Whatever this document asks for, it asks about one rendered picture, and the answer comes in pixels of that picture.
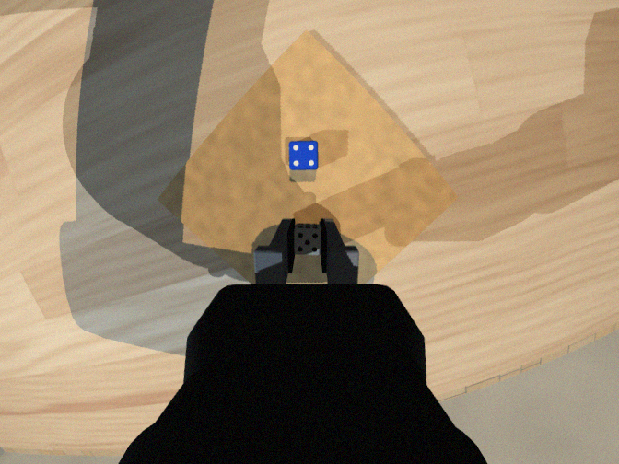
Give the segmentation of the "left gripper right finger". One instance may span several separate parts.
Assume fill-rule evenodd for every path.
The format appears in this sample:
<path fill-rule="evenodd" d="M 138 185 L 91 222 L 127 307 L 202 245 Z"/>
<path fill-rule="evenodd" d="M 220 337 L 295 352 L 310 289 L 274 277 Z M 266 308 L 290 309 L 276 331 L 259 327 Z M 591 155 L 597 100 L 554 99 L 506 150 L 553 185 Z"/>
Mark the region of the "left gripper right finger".
<path fill-rule="evenodd" d="M 332 218 L 321 218 L 321 267 L 327 284 L 357 284 L 359 251 L 345 246 Z"/>

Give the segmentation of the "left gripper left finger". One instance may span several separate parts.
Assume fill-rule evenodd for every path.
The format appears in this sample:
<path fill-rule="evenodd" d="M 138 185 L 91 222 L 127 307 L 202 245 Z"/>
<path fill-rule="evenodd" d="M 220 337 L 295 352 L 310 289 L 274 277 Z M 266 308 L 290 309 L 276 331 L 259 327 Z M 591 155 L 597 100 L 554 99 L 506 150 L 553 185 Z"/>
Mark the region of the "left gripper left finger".
<path fill-rule="evenodd" d="M 254 253 L 256 284 L 286 284 L 292 273 L 295 218 L 283 218 L 269 246 L 258 246 Z"/>

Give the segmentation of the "blue die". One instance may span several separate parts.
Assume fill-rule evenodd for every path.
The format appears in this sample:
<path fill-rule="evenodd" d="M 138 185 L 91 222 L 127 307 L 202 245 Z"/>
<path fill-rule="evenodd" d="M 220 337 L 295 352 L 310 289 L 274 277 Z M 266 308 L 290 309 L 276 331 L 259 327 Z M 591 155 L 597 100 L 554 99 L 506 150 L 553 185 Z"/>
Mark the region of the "blue die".
<path fill-rule="evenodd" d="M 290 141 L 289 167 L 291 170 L 318 169 L 318 142 Z"/>

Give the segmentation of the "orange square mat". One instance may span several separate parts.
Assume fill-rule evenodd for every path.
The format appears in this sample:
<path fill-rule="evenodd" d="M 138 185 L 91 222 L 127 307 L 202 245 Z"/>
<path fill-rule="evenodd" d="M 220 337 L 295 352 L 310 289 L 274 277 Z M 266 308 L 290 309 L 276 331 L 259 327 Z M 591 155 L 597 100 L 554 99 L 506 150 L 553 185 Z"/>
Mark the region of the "orange square mat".
<path fill-rule="evenodd" d="M 291 170 L 288 143 L 318 142 Z M 251 284 L 283 218 L 332 218 L 365 284 L 459 197 L 306 30 L 198 147 L 158 200 Z"/>

